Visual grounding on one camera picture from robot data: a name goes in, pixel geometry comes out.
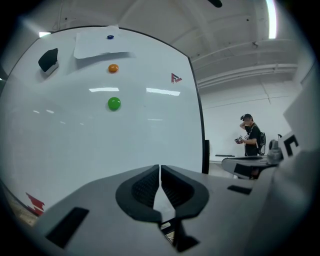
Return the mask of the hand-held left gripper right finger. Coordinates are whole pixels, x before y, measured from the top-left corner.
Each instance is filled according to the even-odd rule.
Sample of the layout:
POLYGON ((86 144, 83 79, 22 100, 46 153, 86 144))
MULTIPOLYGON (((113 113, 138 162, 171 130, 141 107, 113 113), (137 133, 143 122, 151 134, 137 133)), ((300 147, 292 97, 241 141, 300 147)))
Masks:
POLYGON ((174 242, 162 252, 245 252, 255 220, 255 182, 161 166, 162 188, 176 199, 174 242))

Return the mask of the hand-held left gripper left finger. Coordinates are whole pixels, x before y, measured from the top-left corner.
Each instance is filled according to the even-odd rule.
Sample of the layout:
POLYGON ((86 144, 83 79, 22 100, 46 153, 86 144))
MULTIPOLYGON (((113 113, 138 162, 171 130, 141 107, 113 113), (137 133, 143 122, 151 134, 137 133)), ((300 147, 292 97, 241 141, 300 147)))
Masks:
POLYGON ((159 167, 89 182, 51 206, 35 230, 58 256, 177 256, 154 209, 159 167))

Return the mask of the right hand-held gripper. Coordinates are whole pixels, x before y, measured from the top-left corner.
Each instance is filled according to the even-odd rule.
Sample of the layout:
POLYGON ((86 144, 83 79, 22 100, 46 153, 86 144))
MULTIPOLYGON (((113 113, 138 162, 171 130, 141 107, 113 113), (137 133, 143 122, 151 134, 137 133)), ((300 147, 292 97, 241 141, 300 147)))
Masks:
MULTIPOLYGON (((290 131, 280 137, 275 144, 284 159, 291 158, 300 152, 311 152, 319 149, 319 67, 313 65, 302 80, 302 91, 297 95, 283 114, 290 131)), ((276 167, 269 163, 266 156, 244 156, 225 158, 222 169, 241 179, 257 176, 263 170, 276 167)))

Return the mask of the black-framed whiteboard on stand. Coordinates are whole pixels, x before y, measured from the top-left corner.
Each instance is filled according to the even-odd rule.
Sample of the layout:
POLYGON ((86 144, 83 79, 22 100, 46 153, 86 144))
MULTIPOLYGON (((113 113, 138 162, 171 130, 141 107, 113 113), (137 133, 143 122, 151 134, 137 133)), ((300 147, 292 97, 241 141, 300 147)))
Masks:
POLYGON ((142 32, 120 29, 120 52, 77 59, 77 33, 38 38, 0 94, 0 181, 28 209, 45 210, 83 185, 132 169, 170 165, 201 173, 205 128, 190 58, 142 32), (38 61, 58 48, 50 75, 38 61), (117 64, 116 73, 108 72, 117 64), (108 108, 117 97, 121 106, 108 108))

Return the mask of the black whiteboard eraser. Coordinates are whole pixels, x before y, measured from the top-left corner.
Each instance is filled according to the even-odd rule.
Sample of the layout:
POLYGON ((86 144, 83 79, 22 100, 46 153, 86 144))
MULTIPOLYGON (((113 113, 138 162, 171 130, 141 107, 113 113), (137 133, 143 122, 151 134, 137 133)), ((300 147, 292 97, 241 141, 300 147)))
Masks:
POLYGON ((58 52, 58 48, 50 49, 38 60, 40 69, 47 76, 59 67, 58 52))

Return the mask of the white ceiling pipes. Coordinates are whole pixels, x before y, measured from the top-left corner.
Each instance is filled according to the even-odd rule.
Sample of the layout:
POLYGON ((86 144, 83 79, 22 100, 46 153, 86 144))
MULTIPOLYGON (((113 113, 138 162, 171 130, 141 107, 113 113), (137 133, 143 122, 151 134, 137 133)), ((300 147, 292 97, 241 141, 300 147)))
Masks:
POLYGON ((298 68, 300 44, 292 39, 260 40, 224 47, 191 60, 200 89, 237 79, 294 73, 298 68))

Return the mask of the green round magnet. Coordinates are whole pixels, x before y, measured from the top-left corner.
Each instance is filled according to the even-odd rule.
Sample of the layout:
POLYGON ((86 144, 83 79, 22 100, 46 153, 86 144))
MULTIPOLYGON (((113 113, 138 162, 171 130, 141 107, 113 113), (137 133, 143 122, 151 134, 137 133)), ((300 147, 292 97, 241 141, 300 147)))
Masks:
POLYGON ((111 97, 107 102, 107 106, 111 111, 117 111, 121 107, 121 100, 118 97, 111 97))

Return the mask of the white paper sheet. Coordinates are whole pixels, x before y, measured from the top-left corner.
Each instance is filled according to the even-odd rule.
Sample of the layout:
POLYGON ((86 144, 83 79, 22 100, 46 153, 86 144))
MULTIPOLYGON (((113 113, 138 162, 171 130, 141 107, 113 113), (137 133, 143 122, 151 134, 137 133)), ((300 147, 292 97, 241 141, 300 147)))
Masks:
POLYGON ((105 54, 120 52, 121 39, 118 26, 91 27, 78 32, 75 38, 73 56, 76 59, 86 59, 105 54))

